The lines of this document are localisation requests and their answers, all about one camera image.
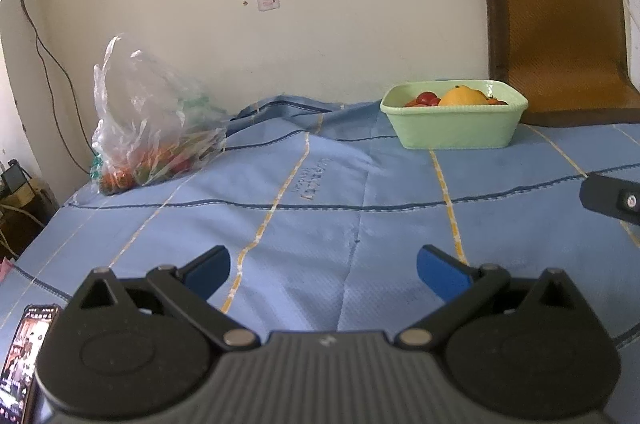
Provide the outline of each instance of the ribbed gray surface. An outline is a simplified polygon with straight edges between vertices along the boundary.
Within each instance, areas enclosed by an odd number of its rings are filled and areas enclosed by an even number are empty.
[[[86,421],[55,416],[49,424]],[[190,399],[145,424],[508,424],[463,398],[428,354],[379,333],[274,334],[227,354]],[[602,415],[564,424],[606,424]]]

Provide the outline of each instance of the silver screw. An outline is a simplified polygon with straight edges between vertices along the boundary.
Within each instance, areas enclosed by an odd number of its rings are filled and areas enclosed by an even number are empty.
[[[225,332],[223,340],[228,346],[249,346],[254,344],[256,340],[255,334],[246,328],[235,328]]]
[[[407,346],[425,346],[432,339],[431,332],[424,328],[408,328],[400,334],[400,341]]]

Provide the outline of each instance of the pink object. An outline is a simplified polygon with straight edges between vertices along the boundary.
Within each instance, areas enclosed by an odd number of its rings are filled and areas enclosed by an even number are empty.
[[[0,283],[2,283],[4,277],[9,274],[9,271],[13,268],[14,266],[9,260],[2,258],[2,263],[0,263]]]

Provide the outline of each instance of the black cable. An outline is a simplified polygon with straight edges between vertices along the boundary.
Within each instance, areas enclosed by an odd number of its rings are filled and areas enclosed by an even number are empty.
[[[49,51],[47,46],[44,45],[44,43],[42,42],[42,39],[40,38],[40,33],[38,32],[38,28],[36,27],[35,23],[33,22],[33,19],[31,18],[31,15],[29,14],[29,11],[27,10],[27,5],[26,5],[24,0],[20,0],[20,6],[22,7],[22,12],[27,17],[28,22],[31,24],[31,27],[33,28],[33,32],[36,35],[36,52],[38,53],[40,61],[42,61],[42,67],[44,69],[44,75],[45,75],[45,78],[47,80],[47,87],[49,88],[49,94],[51,96],[51,108],[53,110],[53,120],[54,120],[54,122],[56,124],[56,129],[57,129],[58,134],[60,136],[60,140],[62,141],[62,144],[65,147],[66,152],[68,153],[69,157],[74,162],[74,164],[76,166],[78,166],[78,168],[81,169],[84,173],[89,175],[89,172],[87,170],[85,170],[82,167],[82,165],[80,163],[78,163],[78,161],[74,158],[73,154],[71,153],[71,150],[69,150],[69,147],[66,144],[64,136],[62,135],[62,130],[60,129],[60,124],[58,122],[58,115],[56,114],[56,100],[55,100],[55,97],[53,95],[53,88],[51,87],[51,82],[49,80],[49,72],[47,70],[47,63],[44,60],[44,57],[42,56],[42,53],[40,52],[40,45],[42,45],[42,48],[47,52],[47,54],[49,54],[49,56],[51,56],[53,61],[60,67],[60,69],[62,69],[62,72],[65,74],[66,79],[69,82],[69,86],[71,87],[71,94],[72,94],[73,99],[74,99],[74,104],[76,105],[76,114],[78,115],[78,121],[80,123],[80,127],[81,127],[81,130],[82,130],[82,135],[84,137],[84,142],[87,144],[87,146],[89,147],[91,152],[94,153],[94,150],[93,150],[93,148],[91,148],[91,144],[89,144],[88,138],[87,138],[86,134],[84,133],[84,127],[82,126],[82,119],[80,117],[80,111],[79,111],[79,108],[78,108],[78,100],[76,98],[76,91],[74,90],[74,86],[73,86],[73,83],[71,82],[71,78],[69,77],[69,74],[66,72],[65,68],[58,62],[58,60]]]

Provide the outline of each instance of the green basket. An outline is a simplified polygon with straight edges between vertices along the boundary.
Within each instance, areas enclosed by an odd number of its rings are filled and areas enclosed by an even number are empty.
[[[442,97],[456,85],[478,89],[508,105],[455,107],[404,107],[420,93],[431,91]],[[418,81],[396,85],[380,103],[400,143],[409,149],[500,148],[508,146],[527,98],[501,81]]]

